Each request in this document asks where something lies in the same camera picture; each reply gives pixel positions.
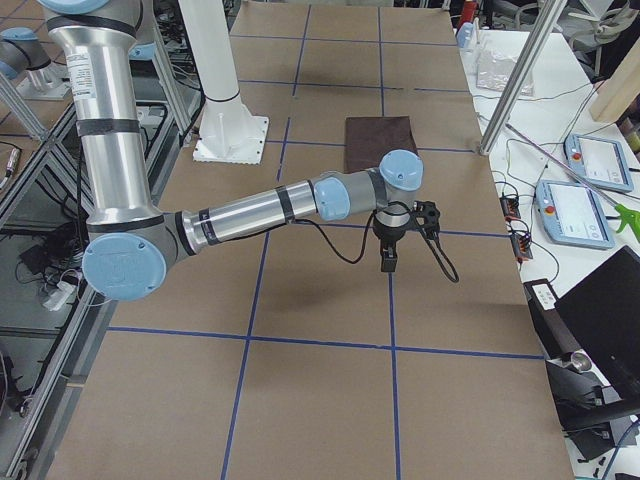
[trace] black monitor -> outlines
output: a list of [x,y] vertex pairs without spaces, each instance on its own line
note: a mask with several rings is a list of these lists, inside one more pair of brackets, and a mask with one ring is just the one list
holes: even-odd
[[620,397],[640,395],[640,257],[622,247],[556,309]]

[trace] clear plastic bag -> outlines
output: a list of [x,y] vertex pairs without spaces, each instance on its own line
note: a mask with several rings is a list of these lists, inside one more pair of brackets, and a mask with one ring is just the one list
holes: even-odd
[[[478,80],[476,86],[502,92],[517,61],[517,57],[504,55],[492,50],[482,50],[478,56]],[[520,93],[522,95],[533,95],[533,76],[531,72],[527,75]]]

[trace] white pillar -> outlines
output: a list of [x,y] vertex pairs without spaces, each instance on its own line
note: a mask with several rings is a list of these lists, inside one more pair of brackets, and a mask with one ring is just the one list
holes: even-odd
[[195,160],[260,163],[269,119],[254,117],[238,88],[222,0],[179,0],[207,102]]

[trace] sticker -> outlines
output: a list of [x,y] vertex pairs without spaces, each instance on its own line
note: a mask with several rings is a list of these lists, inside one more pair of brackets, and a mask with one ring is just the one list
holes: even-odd
[[553,310],[556,308],[556,297],[553,295],[553,292],[549,289],[549,285],[534,285],[533,293],[538,297],[538,301],[542,308],[545,310]]
[[75,53],[67,56],[67,68],[74,99],[96,98],[96,85],[93,81],[93,67],[89,54]]

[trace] white desk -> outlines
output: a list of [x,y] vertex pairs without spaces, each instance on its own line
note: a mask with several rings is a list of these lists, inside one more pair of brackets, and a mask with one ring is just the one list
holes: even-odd
[[[526,32],[498,32],[483,31],[481,33],[481,42],[484,48],[499,51],[503,54],[517,56],[521,51],[528,33]],[[484,117],[490,118],[498,100],[475,97],[475,95],[484,95],[487,97],[498,97],[498,92],[476,87],[476,73],[473,71],[472,56],[473,53],[461,52],[463,63],[467,73],[467,81],[469,89],[474,95],[474,105],[476,111]],[[518,101],[510,118],[510,123],[517,129],[525,133],[529,138],[538,144],[547,142],[558,142],[562,140],[563,132],[571,123],[572,119],[580,109],[580,105],[592,91],[587,76],[576,61],[573,53],[569,49],[566,41],[561,34],[552,34],[540,54],[533,69],[534,96],[521,97],[524,98],[547,98],[554,97],[560,93],[578,89],[573,93],[562,95],[553,100],[540,100],[536,102]],[[594,122],[589,114],[589,105],[595,101],[597,93],[595,93],[587,107],[580,115],[573,132],[587,133],[606,124]],[[487,121],[479,119],[481,130],[484,132]],[[620,134],[615,125],[608,126],[597,132],[600,137],[606,137],[621,141],[627,153],[627,159],[630,167],[639,167],[635,156],[628,147],[623,136]],[[490,155],[491,167],[494,171],[507,172],[507,149],[506,142],[514,136],[505,131],[500,136],[498,142],[493,148]],[[563,158],[562,145],[550,145],[545,147],[548,151],[554,151],[558,159]],[[511,167],[509,172],[526,182],[536,184],[540,177],[546,159],[543,155],[537,153],[533,148],[518,142],[510,142],[509,150],[511,152]],[[632,195],[640,195],[640,175],[633,174],[636,189]],[[496,181],[502,181],[504,178],[499,173],[494,173]],[[570,180],[568,176],[557,166],[549,165],[542,174],[543,179],[551,180]],[[512,183],[521,195],[533,194],[532,188],[527,184],[507,177],[507,182]],[[502,191],[502,184],[496,184],[498,192]],[[510,192],[510,188],[506,187],[505,192]],[[611,194],[614,198],[621,201],[624,205],[640,209],[640,202],[634,199],[625,198],[618,194]],[[640,244],[636,241],[633,233],[627,228],[622,234],[615,235],[616,247],[611,250],[599,251],[587,248],[561,246],[549,241],[544,231],[538,213],[531,209],[532,197],[523,197],[520,199],[520,211],[523,220],[531,227],[533,240],[548,248],[558,259],[560,263],[560,272],[558,278],[554,281],[553,286],[558,295],[562,296],[581,279],[592,272],[596,267],[602,264],[607,258],[615,253],[622,245],[629,245],[634,251],[640,252]],[[602,202],[605,213],[607,215],[617,215],[617,213]],[[613,230],[617,229],[618,222],[611,221],[610,226]],[[538,278],[552,278],[555,275],[556,266],[553,259],[540,248],[535,245],[533,248],[534,259],[525,262],[520,272],[523,282]],[[595,468],[598,467],[597,460],[588,464],[580,464],[577,458],[580,453],[571,441],[567,441],[574,472],[579,476],[591,477]],[[640,475],[640,447],[623,448],[616,459],[613,469],[609,474],[609,478],[613,478],[615,472],[625,472],[629,474]]]

